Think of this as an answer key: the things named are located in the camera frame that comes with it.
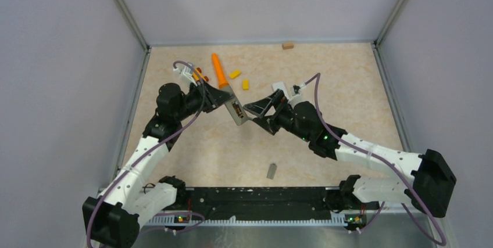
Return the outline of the white air conditioner remote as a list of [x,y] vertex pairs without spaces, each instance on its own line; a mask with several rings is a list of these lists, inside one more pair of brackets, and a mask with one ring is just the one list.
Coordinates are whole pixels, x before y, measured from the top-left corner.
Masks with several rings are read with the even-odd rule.
[[229,85],[225,86],[222,88],[223,91],[228,92],[232,97],[225,103],[225,106],[230,113],[231,117],[233,118],[235,124],[237,126],[241,126],[244,123],[248,121],[248,116],[246,115],[246,112],[239,102],[239,99],[237,98],[236,94],[234,93],[232,87]]

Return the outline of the white remote with dark screen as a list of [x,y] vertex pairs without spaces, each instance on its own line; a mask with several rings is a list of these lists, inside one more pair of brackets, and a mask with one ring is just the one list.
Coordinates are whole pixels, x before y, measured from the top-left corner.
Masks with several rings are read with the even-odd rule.
[[281,91],[283,91],[283,93],[286,97],[289,96],[288,89],[283,82],[272,83],[271,88],[272,88],[273,92],[276,92],[277,90],[281,90]]

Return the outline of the grey battery cover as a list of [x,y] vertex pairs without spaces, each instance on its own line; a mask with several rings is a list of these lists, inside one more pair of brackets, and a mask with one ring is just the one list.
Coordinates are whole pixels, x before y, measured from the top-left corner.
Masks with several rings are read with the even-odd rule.
[[274,179],[274,176],[275,176],[276,170],[277,170],[277,164],[276,164],[276,163],[271,163],[271,164],[269,165],[269,168],[268,168],[268,171],[267,171],[266,178],[267,178],[267,179]]

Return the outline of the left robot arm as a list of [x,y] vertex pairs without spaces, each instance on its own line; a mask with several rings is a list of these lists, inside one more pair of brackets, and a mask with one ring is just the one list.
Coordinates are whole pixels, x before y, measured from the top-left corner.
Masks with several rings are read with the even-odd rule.
[[190,83],[184,93],[175,83],[162,85],[156,98],[155,114],[142,133],[133,155],[116,178],[98,197],[88,197],[82,206],[86,244],[98,242],[107,247],[131,247],[141,228],[167,206],[180,209],[186,193],[171,182],[158,182],[143,193],[156,165],[171,151],[181,133],[191,123],[189,116],[209,113],[233,98],[233,94],[207,82]]

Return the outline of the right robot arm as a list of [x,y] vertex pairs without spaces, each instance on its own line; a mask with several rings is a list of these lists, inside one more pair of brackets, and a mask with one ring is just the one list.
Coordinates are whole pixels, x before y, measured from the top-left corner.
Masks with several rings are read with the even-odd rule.
[[412,205],[422,213],[444,218],[456,185],[456,176],[443,155],[386,148],[325,123],[308,101],[289,104],[280,89],[266,98],[247,103],[244,109],[253,121],[274,135],[284,129],[308,143],[322,158],[360,164],[386,174],[386,178],[351,175],[340,183],[341,201],[349,209],[362,203],[391,202]]

